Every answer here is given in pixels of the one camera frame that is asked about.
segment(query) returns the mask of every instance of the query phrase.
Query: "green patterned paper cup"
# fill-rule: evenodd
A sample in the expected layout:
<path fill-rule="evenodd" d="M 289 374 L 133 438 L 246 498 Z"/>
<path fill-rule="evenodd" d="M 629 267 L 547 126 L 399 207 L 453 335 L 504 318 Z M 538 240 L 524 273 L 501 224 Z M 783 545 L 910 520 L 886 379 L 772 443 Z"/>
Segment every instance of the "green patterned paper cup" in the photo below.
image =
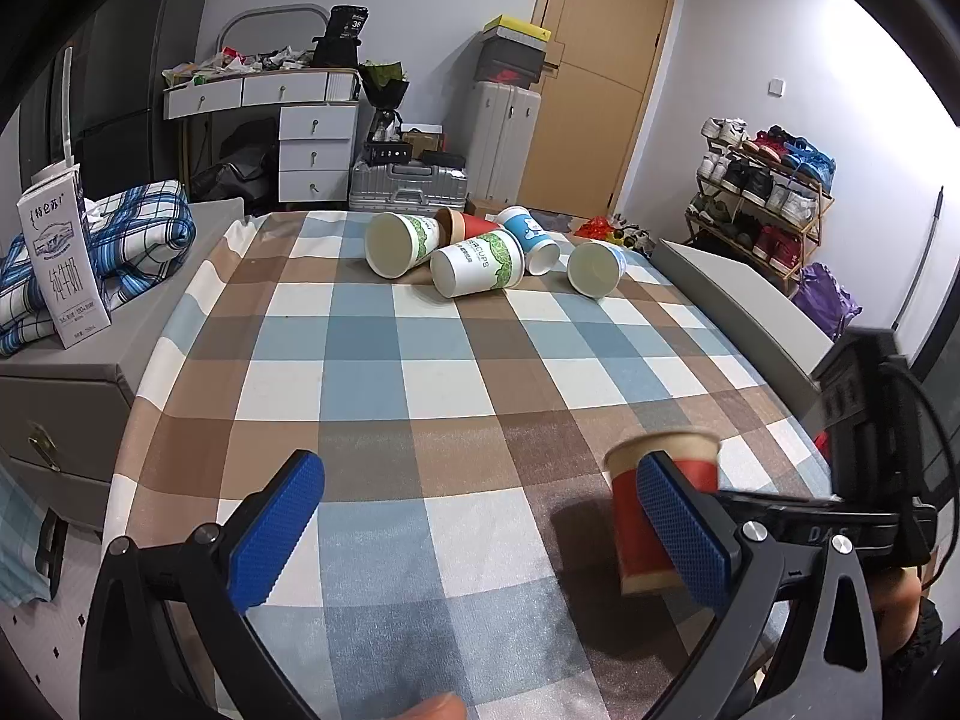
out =
<path fill-rule="evenodd" d="M 506 230 L 491 230 L 433 252 L 430 272 L 445 298 L 501 290 L 520 281 L 523 250 Z"/>
<path fill-rule="evenodd" d="M 400 278 L 425 263 L 438 245 L 440 223 L 430 217 L 378 214 L 364 234 L 367 264 L 384 278 Z"/>

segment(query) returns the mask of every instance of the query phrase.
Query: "human hand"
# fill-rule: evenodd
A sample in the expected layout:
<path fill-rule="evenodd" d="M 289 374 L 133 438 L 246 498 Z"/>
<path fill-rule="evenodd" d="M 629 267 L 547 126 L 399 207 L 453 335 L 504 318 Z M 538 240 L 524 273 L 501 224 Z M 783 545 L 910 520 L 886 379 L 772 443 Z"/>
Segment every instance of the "human hand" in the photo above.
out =
<path fill-rule="evenodd" d="M 467 707 L 453 693 L 443 693 L 417 704 L 394 720 L 467 720 Z"/>
<path fill-rule="evenodd" d="M 890 568 L 867 577 L 867 594 L 877 620 L 880 659 L 909 642 L 920 616 L 920 577 L 913 568 Z"/>

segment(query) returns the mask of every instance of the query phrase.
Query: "white desk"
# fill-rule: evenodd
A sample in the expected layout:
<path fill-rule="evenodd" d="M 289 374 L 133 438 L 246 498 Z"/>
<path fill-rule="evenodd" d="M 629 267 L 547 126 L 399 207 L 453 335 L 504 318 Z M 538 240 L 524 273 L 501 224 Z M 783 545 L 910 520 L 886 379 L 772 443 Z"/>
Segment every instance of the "white desk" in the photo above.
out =
<path fill-rule="evenodd" d="M 165 119 L 280 105 L 280 202 L 347 200 L 359 76 L 354 70 L 279 70 L 168 89 Z"/>

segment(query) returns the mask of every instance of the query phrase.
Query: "purple bag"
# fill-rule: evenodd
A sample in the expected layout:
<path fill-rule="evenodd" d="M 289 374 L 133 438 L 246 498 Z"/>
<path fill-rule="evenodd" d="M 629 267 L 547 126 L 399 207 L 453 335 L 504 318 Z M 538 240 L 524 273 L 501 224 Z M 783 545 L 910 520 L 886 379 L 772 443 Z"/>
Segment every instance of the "purple bag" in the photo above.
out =
<path fill-rule="evenodd" d="M 792 299 L 831 341 L 840 338 L 851 319 L 863 311 L 822 263 L 800 269 L 800 287 Z"/>

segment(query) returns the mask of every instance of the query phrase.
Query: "drawer handle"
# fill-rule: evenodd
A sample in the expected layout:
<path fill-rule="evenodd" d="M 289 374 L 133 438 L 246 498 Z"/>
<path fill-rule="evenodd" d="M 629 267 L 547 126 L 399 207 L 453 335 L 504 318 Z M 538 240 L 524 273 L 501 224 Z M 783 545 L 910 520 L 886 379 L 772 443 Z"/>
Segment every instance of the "drawer handle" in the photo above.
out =
<path fill-rule="evenodd" d="M 40 426 L 35 426 L 34 435 L 27 438 L 27 443 L 34 447 L 34 451 L 40 455 L 40 459 L 44 461 L 47 466 L 50 467 L 51 471 L 54 473 L 61 473 L 61 467 L 56 464 L 56 461 L 53 459 L 53 455 L 56 454 L 56 447 L 54 442 L 50 440 L 50 437 L 43 432 L 43 429 Z"/>

